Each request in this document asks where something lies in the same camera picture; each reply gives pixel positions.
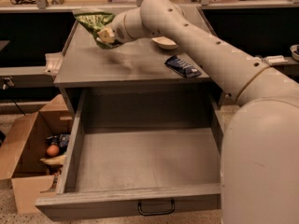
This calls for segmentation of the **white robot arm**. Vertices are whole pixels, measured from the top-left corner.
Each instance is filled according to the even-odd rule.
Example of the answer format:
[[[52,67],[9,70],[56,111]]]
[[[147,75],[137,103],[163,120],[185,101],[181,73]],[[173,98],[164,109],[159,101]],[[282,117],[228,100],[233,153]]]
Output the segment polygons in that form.
[[[299,84],[191,24],[169,0],[143,0],[98,33],[126,43],[165,36],[239,104],[223,134],[223,224],[299,223]]]

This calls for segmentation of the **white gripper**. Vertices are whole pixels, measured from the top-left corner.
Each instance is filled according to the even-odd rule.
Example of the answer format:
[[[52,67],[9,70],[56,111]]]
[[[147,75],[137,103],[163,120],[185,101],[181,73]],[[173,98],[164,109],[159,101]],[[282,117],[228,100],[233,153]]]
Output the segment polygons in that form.
[[[111,23],[112,30],[105,28],[97,33],[99,39],[104,43],[114,43],[116,38],[121,43],[128,43],[155,37],[155,33],[143,24],[140,11],[138,7],[118,14]]]

